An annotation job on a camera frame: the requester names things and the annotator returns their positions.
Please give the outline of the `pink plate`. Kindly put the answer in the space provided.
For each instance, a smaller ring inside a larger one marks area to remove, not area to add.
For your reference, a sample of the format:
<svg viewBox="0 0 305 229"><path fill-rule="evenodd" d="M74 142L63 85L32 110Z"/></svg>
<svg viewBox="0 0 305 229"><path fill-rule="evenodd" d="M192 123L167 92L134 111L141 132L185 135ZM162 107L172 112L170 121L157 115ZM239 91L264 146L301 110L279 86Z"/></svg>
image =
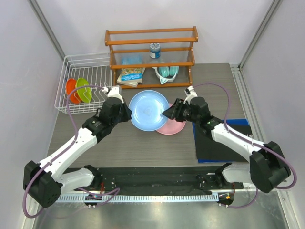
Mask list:
<svg viewBox="0 0 305 229"><path fill-rule="evenodd" d="M177 122L175 119L168 119L167 122L156 131L162 135L174 135L182 131L185 124L186 122Z"/></svg>

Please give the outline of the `light blue plate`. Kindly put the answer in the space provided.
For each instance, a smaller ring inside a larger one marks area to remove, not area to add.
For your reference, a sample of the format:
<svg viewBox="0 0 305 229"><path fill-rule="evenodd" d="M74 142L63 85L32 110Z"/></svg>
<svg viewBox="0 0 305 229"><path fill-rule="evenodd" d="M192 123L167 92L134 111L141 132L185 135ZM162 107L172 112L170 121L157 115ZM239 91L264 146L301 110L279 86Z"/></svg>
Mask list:
<svg viewBox="0 0 305 229"><path fill-rule="evenodd" d="M132 124L146 132L156 131L163 127L168 118L162 115L169 108L167 99L155 90L138 92L129 102L132 111Z"/></svg>

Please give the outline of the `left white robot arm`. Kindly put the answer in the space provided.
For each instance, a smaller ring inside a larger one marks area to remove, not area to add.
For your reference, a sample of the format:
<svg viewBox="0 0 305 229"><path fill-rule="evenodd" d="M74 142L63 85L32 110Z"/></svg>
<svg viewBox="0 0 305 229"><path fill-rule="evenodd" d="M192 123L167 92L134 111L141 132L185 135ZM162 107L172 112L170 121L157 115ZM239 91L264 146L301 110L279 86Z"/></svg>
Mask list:
<svg viewBox="0 0 305 229"><path fill-rule="evenodd" d="M85 121L76 137L41 162L26 164L23 189L43 208L48 208L63 193L80 187L100 188L102 174L91 165L70 173L65 171L84 152L109 135L118 123L129 121L131 114L124 99L107 98L102 108Z"/></svg>

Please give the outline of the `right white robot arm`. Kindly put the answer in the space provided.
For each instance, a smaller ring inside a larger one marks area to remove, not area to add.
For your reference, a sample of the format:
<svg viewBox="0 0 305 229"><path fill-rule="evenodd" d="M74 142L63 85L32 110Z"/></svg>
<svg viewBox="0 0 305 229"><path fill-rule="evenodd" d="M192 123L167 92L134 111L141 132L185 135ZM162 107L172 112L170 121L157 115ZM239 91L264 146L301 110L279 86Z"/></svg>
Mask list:
<svg viewBox="0 0 305 229"><path fill-rule="evenodd" d="M230 128L224 121L211 115L208 104L202 97L188 101L176 99L162 114L177 122L197 124L206 137L228 147L248 162L246 165L223 166L220 174L215 176L216 185L220 188L227 188L233 182L250 183L260 191L269 193L274 188L279 188L280 183L291 175L278 144L266 144Z"/></svg>

